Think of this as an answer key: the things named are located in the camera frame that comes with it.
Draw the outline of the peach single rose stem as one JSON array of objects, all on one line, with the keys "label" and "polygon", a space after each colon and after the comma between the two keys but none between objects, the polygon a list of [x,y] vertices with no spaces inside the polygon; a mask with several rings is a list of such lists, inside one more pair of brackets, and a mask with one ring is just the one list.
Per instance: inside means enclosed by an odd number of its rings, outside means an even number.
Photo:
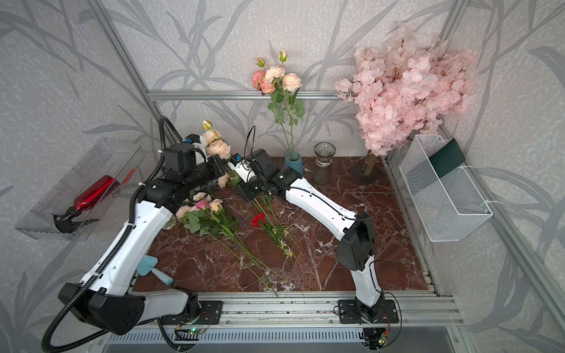
[{"label": "peach single rose stem", "polygon": [[216,178],[216,185],[219,188],[235,187],[241,181],[241,178],[228,166],[229,159],[231,158],[231,146],[221,133],[213,127],[211,121],[203,121],[202,128],[204,129],[203,137],[205,139],[204,145],[207,156],[216,156],[220,160],[222,173]]}]

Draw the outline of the peach rose spray stem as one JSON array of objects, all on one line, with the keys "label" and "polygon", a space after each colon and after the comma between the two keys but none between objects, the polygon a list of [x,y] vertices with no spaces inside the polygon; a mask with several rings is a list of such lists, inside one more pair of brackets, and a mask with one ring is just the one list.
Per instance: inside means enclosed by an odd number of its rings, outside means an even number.
[{"label": "peach rose spray stem", "polygon": [[298,98],[302,87],[302,79],[295,73],[288,72],[285,64],[288,53],[280,51],[278,64],[264,70],[260,81],[260,91],[269,95],[271,102],[268,109],[275,115],[275,123],[282,129],[287,152],[296,151],[294,129],[305,115],[305,103]]}]

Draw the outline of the pink rose spray stem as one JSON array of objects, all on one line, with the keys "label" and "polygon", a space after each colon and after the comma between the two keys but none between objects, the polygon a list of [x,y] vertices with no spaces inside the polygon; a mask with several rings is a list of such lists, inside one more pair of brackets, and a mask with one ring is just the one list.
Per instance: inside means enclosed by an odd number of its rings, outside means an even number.
[{"label": "pink rose spray stem", "polygon": [[256,60],[259,70],[252,75],[252,86],[271,102],[268,109],[275,115],[275,123],[280,126],[286,144],[286,151],[294,148],[294,103],[295,75],[287,73],[283,66],[268,66],[265,59]]}]

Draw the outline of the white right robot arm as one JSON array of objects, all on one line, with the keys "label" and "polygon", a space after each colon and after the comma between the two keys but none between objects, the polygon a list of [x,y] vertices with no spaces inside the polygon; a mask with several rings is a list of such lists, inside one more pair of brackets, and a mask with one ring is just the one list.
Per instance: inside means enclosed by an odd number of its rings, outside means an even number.
[{"label": "white right robot arm", "polygon": [[233,154],[228,167],[242,179],[238,189],[246,201],[261,195],[280,197],[304,210],[339,241],[336,257],[350,270],[355,284],[351,310],[354,320],[368,324],[379,320],[391,324],[402,321],[396,301],[387,300],[378,283],[372,217],[341,207],[292,167],[280,168],[263,149],[247,157]]}]

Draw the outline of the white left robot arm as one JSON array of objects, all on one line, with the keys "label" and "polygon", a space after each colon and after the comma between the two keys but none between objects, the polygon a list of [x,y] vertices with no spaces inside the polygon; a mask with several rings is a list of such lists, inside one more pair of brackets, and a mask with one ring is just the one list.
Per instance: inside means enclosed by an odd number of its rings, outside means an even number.
[{"label": "white left robot arm", "polygon": [[[147,180],[132,195],[129,218],[104,256],[78,284],[67,283],[59,293],[64,308],[44,333],[44,352],[65,352],[108,332],[123,335],[139,323],[163,316],[195,316],[197,295],[185,290],[131,293],[138,266],[157,234],[179,210],[192,190],[224,173],[222,159],[208,156],[205,141],[186,140],[164,147],[157,170],[163,174]],[[79,341],[55,346],[51,339],[67,313],[99,331]]]}]

